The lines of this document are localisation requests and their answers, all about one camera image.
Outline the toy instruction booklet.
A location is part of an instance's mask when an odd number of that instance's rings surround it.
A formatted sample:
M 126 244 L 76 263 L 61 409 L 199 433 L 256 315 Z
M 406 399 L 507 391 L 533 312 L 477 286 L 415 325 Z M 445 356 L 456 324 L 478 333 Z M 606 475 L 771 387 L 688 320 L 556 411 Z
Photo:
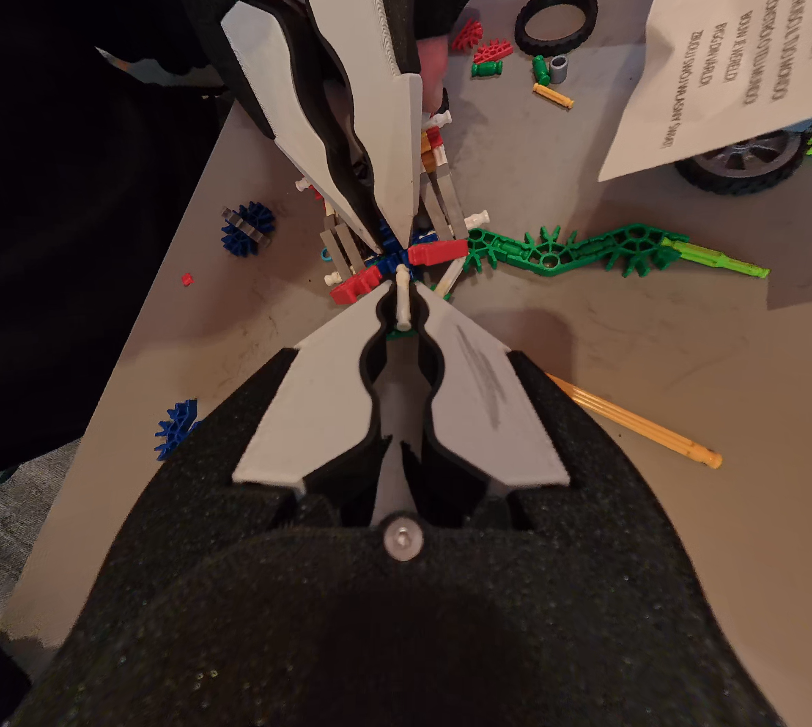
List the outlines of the toy instruction booklet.
M 598 179 L 810 116 L 811 0 L 654 0 L 642 77 Z

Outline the blue red toy model core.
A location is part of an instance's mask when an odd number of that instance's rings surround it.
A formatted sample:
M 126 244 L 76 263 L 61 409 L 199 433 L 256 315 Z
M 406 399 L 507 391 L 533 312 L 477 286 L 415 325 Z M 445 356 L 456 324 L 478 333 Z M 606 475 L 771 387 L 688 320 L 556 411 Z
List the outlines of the blue red toy model core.
M 347 306 L 355 303 L 360 296 L 367 295 L 380 286 L 388 277 L 396 278 L 405 275 L 406 279 L 396 282 L 399 285 L 408 285 L 420 275 L 417 270 L 421 266 L 451 262 L 456 258 L 464 258 L 468 243 L 464 239 L 441 241 L 436 233 L 423 236 L 414 236 L 414 242 L 404 248 L 391 232 L 385 220 L 380 223 L 383 240 L 383 254 L 373 256 L 367 263 L 362 263 L 361 270 L 347 279 L 342 278 L 338 272 L 325 277 L 330 295 L 336 305 Z

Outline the long yellow rod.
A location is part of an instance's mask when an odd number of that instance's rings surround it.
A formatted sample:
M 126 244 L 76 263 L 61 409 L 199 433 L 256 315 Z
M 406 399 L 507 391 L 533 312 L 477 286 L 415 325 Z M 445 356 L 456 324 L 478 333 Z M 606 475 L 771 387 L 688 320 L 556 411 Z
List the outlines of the long yellow rod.
M 584 410 L 617 423 L 622 428 L 633 431 L 639 436 L 692 461 L 704 464 L 712 469 L 718 469 L 722 466 L 723 458 L 716 451 L 623 409 L 602 397 L 586 392 L 563 379 L 551 374 L 547 374 L 547 377 Z

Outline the small black tyre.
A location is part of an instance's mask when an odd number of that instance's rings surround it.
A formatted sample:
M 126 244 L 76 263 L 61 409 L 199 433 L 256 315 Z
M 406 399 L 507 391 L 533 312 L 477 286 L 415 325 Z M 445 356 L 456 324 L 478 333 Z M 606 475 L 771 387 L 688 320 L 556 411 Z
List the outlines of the small black tyre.
M 583 23 L 579 29 L 556 40 L 541 40 L 530 36 L 526 30 L 529 21 L 540 11 L 560 5 L 569 5 L 581 11 Z M 597 0 L 530 0 L 516 16 L 514 30 L 516 45 L 531 56 L 565 55 L 580 47 L 593 33 L 598 11 Z

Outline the blue grey snowflake connector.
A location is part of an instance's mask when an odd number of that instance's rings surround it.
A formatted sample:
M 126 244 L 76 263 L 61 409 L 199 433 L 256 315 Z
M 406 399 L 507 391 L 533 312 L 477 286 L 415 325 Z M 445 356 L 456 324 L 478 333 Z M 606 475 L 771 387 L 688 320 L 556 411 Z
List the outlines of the blue grey snowflake connector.
M 273 212 L 262 203 L 240 205 L 238 211 L 224 206 L 221 211 L 222 244 L 226 251 L 238 257 L 257 255 L 270 244 L 275 231 Z

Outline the person's dark clothing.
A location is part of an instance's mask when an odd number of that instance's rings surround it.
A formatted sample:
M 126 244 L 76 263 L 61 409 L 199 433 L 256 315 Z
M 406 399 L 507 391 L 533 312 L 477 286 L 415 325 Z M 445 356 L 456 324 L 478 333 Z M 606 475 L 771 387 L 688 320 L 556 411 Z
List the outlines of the person's dark clothing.
M 2 470 L 80 438 L 218 138 L 232 0 L 2 0 Z

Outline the grey wheel with black tyre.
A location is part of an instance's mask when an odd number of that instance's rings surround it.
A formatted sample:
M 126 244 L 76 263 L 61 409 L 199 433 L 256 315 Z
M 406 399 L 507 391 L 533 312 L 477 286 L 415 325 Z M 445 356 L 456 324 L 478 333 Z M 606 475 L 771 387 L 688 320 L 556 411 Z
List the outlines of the grey wheel with black tyre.
M 677 173 L 710 194 L 742 197 L 776 187 L 810 152 L 810 129 L 781 129 L 676 161 Z

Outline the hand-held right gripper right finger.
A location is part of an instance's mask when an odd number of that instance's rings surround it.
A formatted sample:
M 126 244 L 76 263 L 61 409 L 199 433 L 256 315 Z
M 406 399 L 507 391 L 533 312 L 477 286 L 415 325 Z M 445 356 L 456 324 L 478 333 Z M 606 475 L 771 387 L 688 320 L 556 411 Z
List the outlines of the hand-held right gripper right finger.
M 411 291 L 427 444 L 509 490 L 570 484 L 509 349 L 421 283 Z

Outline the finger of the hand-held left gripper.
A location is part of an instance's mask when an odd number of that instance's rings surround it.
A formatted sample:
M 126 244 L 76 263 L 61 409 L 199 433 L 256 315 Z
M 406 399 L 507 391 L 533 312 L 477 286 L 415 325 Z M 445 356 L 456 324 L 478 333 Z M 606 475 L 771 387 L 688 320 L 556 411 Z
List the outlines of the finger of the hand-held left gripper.
M 222 30 L 277 146 L 375 253 L 379 215 L 351 165 L 348 139 L 330 109 L 310 22 L 286 3 L 238 1 Z
M 383 0 L 307 0 L 348 81 L 352 124 L 370 158 L 373 199 L 409 245 L 420 196 L 422 81 L 396 62 Z

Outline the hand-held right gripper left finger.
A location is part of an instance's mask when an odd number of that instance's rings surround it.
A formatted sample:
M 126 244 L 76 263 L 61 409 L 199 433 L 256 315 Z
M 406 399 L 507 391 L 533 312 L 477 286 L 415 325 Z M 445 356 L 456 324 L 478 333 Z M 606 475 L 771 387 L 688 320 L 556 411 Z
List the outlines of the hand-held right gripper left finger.
M 296 354 L 232 474 L 234 483 L 306 489 L 379 422 L 373 384 L 387 364 L 383 282 L 296 345 Z

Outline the light green rod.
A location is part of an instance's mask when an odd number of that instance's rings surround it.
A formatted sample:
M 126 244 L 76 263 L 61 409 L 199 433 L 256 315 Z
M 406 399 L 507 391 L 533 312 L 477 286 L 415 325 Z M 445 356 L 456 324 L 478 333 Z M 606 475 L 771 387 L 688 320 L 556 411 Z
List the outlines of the light green rod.
M 660 242 L 660 245 L 674 250 L 680 258 L 683 258 L 691 263 L 714 268 L 722 268 L 731 272 L 740 273 L 742 275 L 747 275 L 749 277 L 755 277 L 758 279 L 766 279 L 771 273 L 769 268 L 760 267 L 755 264 L 730 258 L 719 251 L 694 245 L 689 242 L 677 241 L 665 237 Z

